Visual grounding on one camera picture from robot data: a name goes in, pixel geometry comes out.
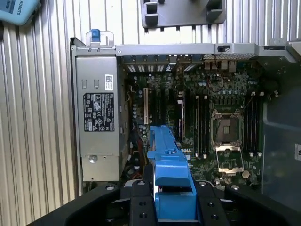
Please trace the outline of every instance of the motherboard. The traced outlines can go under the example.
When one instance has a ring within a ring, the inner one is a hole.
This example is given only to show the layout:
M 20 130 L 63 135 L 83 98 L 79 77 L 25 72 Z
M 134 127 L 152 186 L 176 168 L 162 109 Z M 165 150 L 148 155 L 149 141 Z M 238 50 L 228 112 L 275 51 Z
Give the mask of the motherboard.
M 144 152 L 150 126 L 167 125 L 196 180 L 220 189 L 231 183 L 259 188 L 261 73 L 251 63 L 235 63 L 223 70 L 215 61 L 194 70 L 178 65 L 164 72 L 129 72 L 127 98 Z

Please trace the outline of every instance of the light blue device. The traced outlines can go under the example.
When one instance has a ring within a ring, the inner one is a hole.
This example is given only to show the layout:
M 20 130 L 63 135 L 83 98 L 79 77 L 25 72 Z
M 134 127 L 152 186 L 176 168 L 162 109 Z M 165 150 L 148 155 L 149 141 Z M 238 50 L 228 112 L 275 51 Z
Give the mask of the light blue device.
M 158 219 L 195 220 L 197 192 L 184 153 L 167 126 L 150 127 L 147 157 L 154 166 L 154 197 Z M 182 188 L 170 192 L 164 188 Z
M 40 6 L 40 0 L 0 0 L 0 21 L 22 26 Z

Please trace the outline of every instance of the gray plastic bracket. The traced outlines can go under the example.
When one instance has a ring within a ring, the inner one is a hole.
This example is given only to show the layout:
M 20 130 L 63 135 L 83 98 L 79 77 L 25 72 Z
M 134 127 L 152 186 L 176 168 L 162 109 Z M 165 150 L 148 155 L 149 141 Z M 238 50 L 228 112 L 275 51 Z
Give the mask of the gray plastic bracket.
M 224 0 L 140 0 L 144 28 L 221 24 Z

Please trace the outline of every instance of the green circuit board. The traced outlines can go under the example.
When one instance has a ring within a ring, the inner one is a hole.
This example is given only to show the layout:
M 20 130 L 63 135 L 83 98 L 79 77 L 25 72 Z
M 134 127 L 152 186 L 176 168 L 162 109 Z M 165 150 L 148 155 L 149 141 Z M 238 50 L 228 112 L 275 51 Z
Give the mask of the green circuit board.
M 149 144 L 150 126 L 167 125 L 185 153 L 196 180 L 218 188 L 231 183 L 261 184 L 261 97 L 250 65 L 235 73 L 180 67 L 168 73 L 132 73 L 132 117 Z M 214 119 L 213 113 L 222 118 Z M 216 142 L 237 141 L 240 152 L 217 152 Z M 243 170 L 220 172 L 219 168 Z

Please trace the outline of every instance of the cpu socket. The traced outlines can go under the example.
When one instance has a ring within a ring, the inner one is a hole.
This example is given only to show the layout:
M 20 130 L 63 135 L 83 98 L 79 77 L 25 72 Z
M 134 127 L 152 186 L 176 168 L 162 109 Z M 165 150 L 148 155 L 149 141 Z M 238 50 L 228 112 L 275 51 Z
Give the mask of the cpu socket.
M 244 171 L 241 140 L 240 109 L 236 109 L 233 113 L 219 113 L 214 109 L 211 115 L 211 141 L 216 151 L 219 172 L 235 175 Z

